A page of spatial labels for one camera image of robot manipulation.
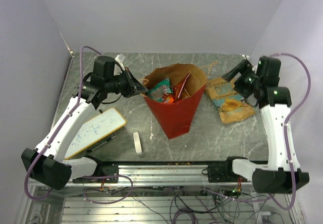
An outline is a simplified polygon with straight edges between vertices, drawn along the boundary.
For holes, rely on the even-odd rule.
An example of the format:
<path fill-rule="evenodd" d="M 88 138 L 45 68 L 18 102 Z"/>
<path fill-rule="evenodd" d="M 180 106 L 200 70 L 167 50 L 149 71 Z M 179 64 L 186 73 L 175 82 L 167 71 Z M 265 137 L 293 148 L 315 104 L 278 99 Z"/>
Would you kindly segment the red Doritos nacho bag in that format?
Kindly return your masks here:
<path fill-rule="evenodd" d="M 188 73 L 177 85 L 173 87 L 174 102 L 190 97 L 188 91 L 185 88 L 185 84 L 189 76 L 190 76 L 190 73 Z"/>

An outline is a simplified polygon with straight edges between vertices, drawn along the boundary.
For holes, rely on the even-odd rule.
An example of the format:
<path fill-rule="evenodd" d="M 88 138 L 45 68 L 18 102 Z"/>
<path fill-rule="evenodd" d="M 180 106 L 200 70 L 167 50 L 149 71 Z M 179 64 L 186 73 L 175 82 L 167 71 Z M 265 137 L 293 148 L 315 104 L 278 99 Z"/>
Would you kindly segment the gold teal chips bag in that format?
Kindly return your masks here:
<path fill-rule="evenodd" d="M 221 77 L 207 81 L 205 92 L 218 109 L 223 124 L 230 124 L 247 119 L 255 114 L 252 106 L 234 90 L 235 79 L 227 82 Z"/>

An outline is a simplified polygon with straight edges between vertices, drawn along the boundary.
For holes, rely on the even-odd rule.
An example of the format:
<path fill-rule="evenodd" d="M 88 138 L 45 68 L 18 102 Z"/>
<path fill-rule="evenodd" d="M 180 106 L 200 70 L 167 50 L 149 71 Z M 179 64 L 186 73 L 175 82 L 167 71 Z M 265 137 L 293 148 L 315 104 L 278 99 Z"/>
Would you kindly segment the red paper bag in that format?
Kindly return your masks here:
<path fill-rule="evenodd" d="M 207 84 L 207 76 L 203 69 L 194 64 L 173 64 L 157 68 L 144 77 L 144 86 L 152 89 L 165 78 L 169 78 L 171 87 L 174 87 L 186 75 L 189 76 L 184 84 L 184 89 L 188 93 L 185 99 L 164 103 L 153 100 L 146 94 L 142 95 L 168 139 L 189 132 Z"/>

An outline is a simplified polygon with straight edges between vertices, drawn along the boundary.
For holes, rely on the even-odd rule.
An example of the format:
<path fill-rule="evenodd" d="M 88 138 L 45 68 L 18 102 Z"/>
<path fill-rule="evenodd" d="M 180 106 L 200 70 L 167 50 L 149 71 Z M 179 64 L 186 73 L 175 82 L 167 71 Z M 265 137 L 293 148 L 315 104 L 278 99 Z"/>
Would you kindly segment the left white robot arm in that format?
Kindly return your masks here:
<path fill-rule="evenodd" d="M 129 98 L 147 92 L 123 65 L 124 58 L 122 54 L 115 58 L 100 55 L 94 60 L 92 72 L 80 76 L 80 83 L 61 118 L 35 148 L 26 148 L 21 155 L 27 171 L 25 188 L 29 179 L 60 190 L 72 179 L 88 178 L 98 182 L 102 178 L 100 160 L 86 156 L 66 160 L 65 155 L 85 120 L 109 94 Z"/>

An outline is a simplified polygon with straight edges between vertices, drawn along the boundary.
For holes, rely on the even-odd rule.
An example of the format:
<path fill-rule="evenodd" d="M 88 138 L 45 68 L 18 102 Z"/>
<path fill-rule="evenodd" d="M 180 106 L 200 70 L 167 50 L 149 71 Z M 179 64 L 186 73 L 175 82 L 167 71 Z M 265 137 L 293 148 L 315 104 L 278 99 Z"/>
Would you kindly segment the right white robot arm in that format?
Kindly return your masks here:
<path fill-rule="evenodd" d="M 268 161 L 263 165 L 230 157 L 232 164 L 225 166 L 222 174 L 230 182 L 244 177 L 258 193 L 291 194 L 308 184 L 310 177 L 301 170 L 293 144 L 290 90 L 279 86 L 279 59 L 261 57 L 256 71 L 252 68 L 244 59 L 222 78 L 227 82 L 234 79 L 234 90 L 241 96 L 255 97 L 267 136 Z"/>

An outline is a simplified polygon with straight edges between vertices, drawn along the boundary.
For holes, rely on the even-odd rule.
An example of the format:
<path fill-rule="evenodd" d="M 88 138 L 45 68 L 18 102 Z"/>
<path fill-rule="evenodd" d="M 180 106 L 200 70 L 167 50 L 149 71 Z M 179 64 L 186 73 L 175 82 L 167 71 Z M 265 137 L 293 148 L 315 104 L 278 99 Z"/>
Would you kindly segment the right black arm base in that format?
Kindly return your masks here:
<path fill-rule="evenodd" d="M 233 172 L 233 160 L 245 157 L 229 156 L 224 161 L 215 161 L 206 168 L 209 183 L 237 182 L 239 176 Z"/>

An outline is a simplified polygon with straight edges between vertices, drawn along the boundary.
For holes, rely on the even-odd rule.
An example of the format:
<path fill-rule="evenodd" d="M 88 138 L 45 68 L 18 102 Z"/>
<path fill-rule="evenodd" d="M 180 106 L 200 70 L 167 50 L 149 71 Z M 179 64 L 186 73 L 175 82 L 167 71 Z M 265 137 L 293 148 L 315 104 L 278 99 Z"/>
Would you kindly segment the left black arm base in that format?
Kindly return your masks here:
<path fill-rule="evenodd" d="M 100 177 L 100 179 L 89 179 L 89 178 L 76 178 L 72 182 L 74 184 L 85 184 L 85 183 L 117 183 L 119 174 L 119 168 L 116 165 L 104 165 L 101 170 L 97 170 L 94 173 L 94 177 Z"/>

